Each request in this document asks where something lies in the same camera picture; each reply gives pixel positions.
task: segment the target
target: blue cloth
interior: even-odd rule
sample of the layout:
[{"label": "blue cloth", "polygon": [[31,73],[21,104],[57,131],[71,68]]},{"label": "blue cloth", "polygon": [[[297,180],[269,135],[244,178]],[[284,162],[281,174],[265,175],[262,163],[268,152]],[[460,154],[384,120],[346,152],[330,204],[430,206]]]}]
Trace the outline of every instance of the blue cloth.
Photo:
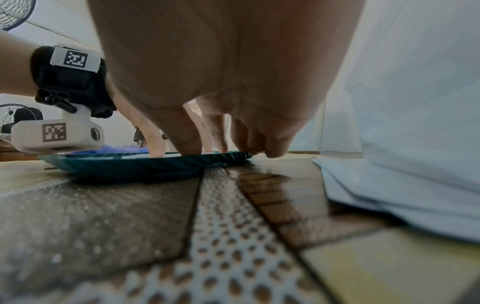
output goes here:
[{"label": "blue cloth", "polygon": [[139,148],[137,146],[112,147],[104,145],[100,149],[76,151],[70,155],[88,155],[88,154],[108,154],[108,153],[148,153],[148,148]]}]

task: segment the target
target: screw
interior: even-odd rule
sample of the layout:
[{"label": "screw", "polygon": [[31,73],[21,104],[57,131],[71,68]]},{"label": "screw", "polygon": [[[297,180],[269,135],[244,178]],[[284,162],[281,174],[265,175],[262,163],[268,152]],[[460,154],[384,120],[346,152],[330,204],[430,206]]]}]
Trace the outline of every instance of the screw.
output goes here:
[{"label": "screw", "polygon": [[90,130],[90,133],[91,133],[91,137],[93,138],[93,140],[95,140],[95,141],[100,140],[100,132],[96,128],[92,128]]}]

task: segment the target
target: hand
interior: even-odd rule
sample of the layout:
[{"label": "hand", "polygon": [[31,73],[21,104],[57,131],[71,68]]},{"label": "hand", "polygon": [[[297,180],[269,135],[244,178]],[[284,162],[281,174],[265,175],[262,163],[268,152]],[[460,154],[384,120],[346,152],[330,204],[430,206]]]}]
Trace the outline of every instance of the hand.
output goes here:
[{"label": "hand", "polygon": [[160,134],[158,127],[152,123],[145,115],[132,106],[112,84],[107,76],[105,85],[108,94],[113,100],[116,108],[132,124],[136,125],[145,137],[150,157],[163,157],[165,155],[165,142]]},{"label": "hand", "polygon": [[363,0],[89,0],[118,89],[183,154],[200,154],[182,107],[196,98],[226,152],[278,157],[315,114],[349,46]]}]

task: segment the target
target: wooden floor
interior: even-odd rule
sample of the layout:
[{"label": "wooden floor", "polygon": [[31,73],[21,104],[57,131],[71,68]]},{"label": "wooden floor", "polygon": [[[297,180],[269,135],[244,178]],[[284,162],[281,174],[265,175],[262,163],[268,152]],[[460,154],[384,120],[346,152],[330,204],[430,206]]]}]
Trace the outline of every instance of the wooden floor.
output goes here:
[{"label": "wooden floor", "polygon": [[1,302],[480,302],[480,246],[329,201],[310,157],[129,184],[0,164]]}]

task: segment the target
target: wrist-mounted device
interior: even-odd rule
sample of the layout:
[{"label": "wrist-mounted device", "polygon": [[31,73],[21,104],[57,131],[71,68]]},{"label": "wrist-mounted device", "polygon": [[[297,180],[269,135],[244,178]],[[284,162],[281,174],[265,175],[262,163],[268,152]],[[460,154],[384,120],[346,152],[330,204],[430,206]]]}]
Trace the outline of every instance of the wrist-mounted device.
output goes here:
[{"label": "wrist-mounted device", "polygon": [[75,104],[91,110],[91,116],[108,118],[116,107],[108,95],[105,60],[97,52],[71,46],[43,46],[34,51],[30,70],[38,86],[35,100],[68,113]]}]

